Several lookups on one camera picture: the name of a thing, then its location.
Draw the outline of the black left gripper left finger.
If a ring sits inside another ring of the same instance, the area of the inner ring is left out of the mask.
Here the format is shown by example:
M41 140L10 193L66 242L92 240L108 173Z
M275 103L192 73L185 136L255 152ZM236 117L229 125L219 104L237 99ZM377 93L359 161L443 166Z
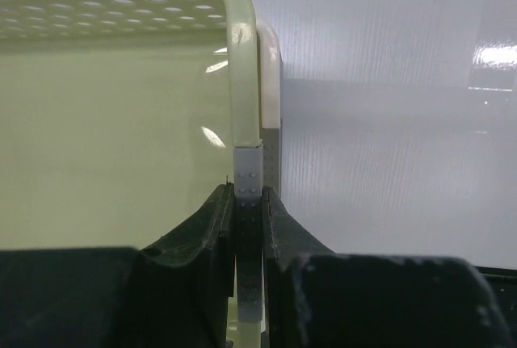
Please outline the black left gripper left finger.
M220 185L144 249L2 252L2 346L225 346L233 205Z

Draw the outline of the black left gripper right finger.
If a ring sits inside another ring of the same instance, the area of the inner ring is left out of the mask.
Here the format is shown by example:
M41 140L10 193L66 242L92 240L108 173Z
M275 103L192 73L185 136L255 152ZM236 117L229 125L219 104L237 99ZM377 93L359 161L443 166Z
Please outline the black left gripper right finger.
M460 258L338 254L263 192L269 347L513 347L489 282Z

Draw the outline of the green perforated plastic basket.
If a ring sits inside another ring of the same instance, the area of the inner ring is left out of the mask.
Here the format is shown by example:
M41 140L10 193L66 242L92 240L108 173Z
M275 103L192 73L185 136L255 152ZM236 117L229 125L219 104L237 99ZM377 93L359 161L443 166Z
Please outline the green perforated plastic basket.
M144 249L234 193L226 346L263 316L251 0L1 0L1 254Z

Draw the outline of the white perforated plastic basket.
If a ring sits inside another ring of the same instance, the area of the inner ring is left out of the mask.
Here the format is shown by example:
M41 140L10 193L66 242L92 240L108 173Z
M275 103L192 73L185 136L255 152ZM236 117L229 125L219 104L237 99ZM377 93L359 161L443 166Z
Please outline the white perforated plastic basket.
M275 29L257 20L263 181L281 195L283 61Z

